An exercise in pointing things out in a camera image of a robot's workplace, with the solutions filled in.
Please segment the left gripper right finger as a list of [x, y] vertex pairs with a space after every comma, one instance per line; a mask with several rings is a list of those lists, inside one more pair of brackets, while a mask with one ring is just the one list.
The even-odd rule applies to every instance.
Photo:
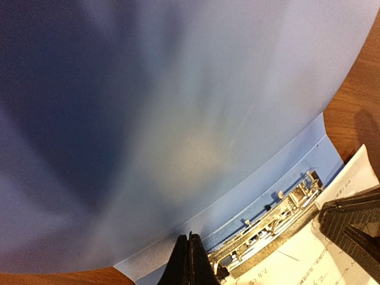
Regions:
[[188, 281], [191, 285], [219, 285], [198, 234], [189, 233]]

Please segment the white paper sheet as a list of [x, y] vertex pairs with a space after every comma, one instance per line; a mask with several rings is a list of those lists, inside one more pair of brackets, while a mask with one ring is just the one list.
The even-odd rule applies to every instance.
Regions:
[[[317, 198], [317, 206], [379, 186], [362, 145]], [[319, 231], [315, 218], [268, 258], [225, 284], [376, 284], [351, 257]]]

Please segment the blue folder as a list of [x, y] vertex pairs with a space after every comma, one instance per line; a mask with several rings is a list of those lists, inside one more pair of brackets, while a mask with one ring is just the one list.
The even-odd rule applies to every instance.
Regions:
[[157, 281], [308, 170], [378, 1], [2, 1], [1, 271]]

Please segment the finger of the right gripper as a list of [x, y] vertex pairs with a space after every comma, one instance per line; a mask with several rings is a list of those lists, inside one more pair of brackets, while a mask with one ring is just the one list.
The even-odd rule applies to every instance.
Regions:
[[379, 236], [371, 236], [355, 226], [379, 223], [379, 188], [325, 202], [318, 221], [324, 236], [372, 278], [379, 277]]

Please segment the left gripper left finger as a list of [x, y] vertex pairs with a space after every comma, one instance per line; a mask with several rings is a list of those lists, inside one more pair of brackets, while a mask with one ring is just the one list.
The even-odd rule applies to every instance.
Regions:
[[157, 285], [189, 284], [189, 241], [186, 235], [180, 235], [175, 243], [166, 268]]

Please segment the metal folder clip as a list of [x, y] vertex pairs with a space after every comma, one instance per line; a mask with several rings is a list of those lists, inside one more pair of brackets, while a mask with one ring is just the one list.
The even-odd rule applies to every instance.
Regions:
[[253, 223], [224, 241], [208, 254], [214, 275], [220, 281], [239, 278], [270, 256], [307, 225], [319, 211], [316, 199], [324, 186], [316, 171], [287, 194], [278, 193], [279, 202]]

